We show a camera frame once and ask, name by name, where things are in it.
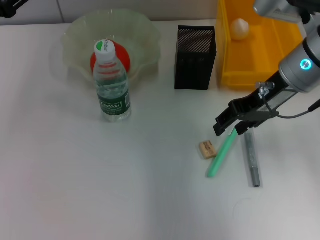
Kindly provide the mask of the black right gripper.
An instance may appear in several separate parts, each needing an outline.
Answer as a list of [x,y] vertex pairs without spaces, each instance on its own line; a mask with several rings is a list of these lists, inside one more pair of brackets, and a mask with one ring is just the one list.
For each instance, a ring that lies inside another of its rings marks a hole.
[[238,135],[243,135],[260,121],[264,122],[275,117],[281,119],[298,118],[299,114],[285,116],[278,111],[279,107],[297,93],[277,71],[264,82],[264,87],[258,88],[245,99],[232,100],[227,109],[215,119],[214,132],[216,136],[221,136],[236,120],[241,121],[235,126],[236,132]]

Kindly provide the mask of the black mesh pen holder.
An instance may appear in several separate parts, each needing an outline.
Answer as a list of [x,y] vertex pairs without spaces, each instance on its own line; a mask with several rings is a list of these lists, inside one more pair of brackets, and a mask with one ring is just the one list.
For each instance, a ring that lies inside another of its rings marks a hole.
[[207,90],[217,55],[215,27],[178,26],[174,88]]

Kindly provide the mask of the orange fruit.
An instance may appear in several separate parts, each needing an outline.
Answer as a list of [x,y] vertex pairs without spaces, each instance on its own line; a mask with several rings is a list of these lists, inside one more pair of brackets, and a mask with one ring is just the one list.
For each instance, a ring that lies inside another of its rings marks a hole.
[[[117,42],[113,41],[113,44],[115,46],[115,51],[116,51],[116,56],[117,58],[121,61],[121,63],[123,64],[126,72],[128,73],[130,71],[130,68],[131,68],[131,60],[130,60],[130,56],[127,52],[127,50],[120,44],[118,44]],[[93,53],[91,55],[91,58],[90,58],[90,68],[91,68],[91,72],[93,72],[94,70],[94,66],[95,66],[95,63],[96,63],[96,54]]]

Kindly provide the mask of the beige eraser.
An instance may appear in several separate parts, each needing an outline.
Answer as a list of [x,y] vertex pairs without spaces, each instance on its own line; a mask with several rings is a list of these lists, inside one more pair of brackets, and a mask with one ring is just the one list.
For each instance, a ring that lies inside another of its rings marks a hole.
[[199,144],[199,150],[205,160],[217,156],[217,151],[210,140],[203,141]]

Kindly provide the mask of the yellow plastic bin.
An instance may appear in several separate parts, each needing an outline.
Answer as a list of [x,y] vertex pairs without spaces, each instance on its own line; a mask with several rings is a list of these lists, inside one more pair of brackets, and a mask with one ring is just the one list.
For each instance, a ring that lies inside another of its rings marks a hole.
[[[280,61],[302,41],[298,24],[259,16],[255,0],[218,0],[215,24],[217,83],[222,88],[253,91],[277,70]],[[243,40],[231,38],[237,19],[249,25]]]

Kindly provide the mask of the translucent green fruit plate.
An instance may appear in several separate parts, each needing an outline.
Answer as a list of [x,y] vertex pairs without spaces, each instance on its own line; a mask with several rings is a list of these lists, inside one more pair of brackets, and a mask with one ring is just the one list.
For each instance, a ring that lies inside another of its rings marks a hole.
[[110,39],[123,46],[130,58],[128,78],[136,85],[161,58],[161,33],[143,14],[130,9],[99,9],[78,18],[61,38],[63,62],[89,82],[94,45]]

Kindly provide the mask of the black wall seam strip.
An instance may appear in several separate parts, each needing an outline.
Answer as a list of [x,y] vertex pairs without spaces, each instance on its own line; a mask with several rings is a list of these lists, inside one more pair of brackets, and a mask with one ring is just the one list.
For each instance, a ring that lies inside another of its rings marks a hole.
[[58,11],[59,11],[59,15],[60,15],[61,21],[64,24],[65,23],[65,18],[64,18],[62,9],[61,9],[60,0],[56,0],[56,4],[57,4],[57,8],[58,8]]

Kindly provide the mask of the clear green-label water bottle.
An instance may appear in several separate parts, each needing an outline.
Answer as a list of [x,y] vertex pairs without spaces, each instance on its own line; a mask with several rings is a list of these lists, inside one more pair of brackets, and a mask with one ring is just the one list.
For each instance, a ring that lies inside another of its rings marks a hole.
[[115,44],[102,39],[94,45],[94,53],[93,81],[102,113],[109,122],[125,120],[132,113],[129,79]]

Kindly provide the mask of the green pen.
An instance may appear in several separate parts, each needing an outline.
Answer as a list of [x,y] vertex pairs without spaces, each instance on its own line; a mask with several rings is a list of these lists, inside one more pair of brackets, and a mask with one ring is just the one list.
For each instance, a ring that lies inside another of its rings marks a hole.
[[232,132],[230,133],[230,135],[228,135],[227,138],[225,139],[225,141],[223,142],[216,157],[214,158],[213,162],[209,166],[207,173],[206,173],[206,176],[208,178],[213,178],[216,176],[216,174],[218,173],[224,159],[226,158],[226,156],[227,156],[229,150],[231,149],[237,136],[238,136],[238,132],[237,132],[236,128],[234,128],[232,130]]

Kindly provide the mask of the gray marker pen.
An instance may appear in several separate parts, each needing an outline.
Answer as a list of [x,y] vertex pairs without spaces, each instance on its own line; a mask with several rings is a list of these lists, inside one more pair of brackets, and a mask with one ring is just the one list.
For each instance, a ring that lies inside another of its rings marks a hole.
[[247,131],[244,134],[245,150],[247,156],[248,167],[250,170],[251,181],[254,188],[261,186],[259,166],[255,148],[255,138],[252,131]]

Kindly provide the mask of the white paper ball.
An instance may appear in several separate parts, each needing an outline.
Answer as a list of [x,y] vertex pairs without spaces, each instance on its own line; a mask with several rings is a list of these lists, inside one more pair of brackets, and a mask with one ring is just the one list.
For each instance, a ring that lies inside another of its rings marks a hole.
[[230,37],[234,41],[242,41],[249,36],[250,25],[242,18],[235,19],[230,25]]

